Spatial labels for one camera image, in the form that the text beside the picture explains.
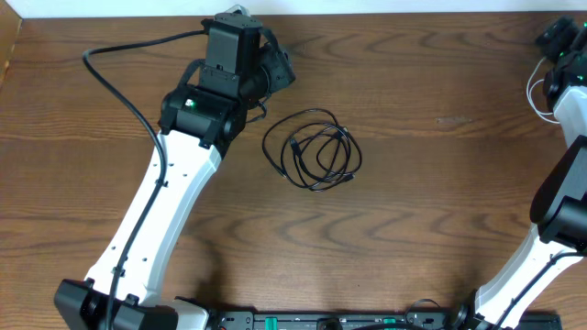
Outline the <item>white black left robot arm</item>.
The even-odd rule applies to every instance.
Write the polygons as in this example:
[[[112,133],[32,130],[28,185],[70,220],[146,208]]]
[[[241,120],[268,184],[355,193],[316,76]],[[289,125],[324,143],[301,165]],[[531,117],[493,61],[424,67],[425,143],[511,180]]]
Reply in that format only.
[[[272,31],[235,5],[203,21],[193,60],[150,126],[150,165],[120,227],[83,280],[64,280],[55,306],[71,329],[204,329],[196,302],[161,298],[166,269],[194,203],[231,142],[272,94],[294,81]]]

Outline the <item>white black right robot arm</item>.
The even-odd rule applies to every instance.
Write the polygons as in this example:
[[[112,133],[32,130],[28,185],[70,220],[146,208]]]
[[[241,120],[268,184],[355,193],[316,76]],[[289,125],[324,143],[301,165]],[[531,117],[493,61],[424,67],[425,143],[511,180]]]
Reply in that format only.
[[[447,329],[560,329],[558,315],[527,308],[586,258],[586,27],[563,16],[535,43],[553,65],[539,80],[548,105],[540,117],[561,127],[567,150],[535,194],[521,246],[447,318]]]

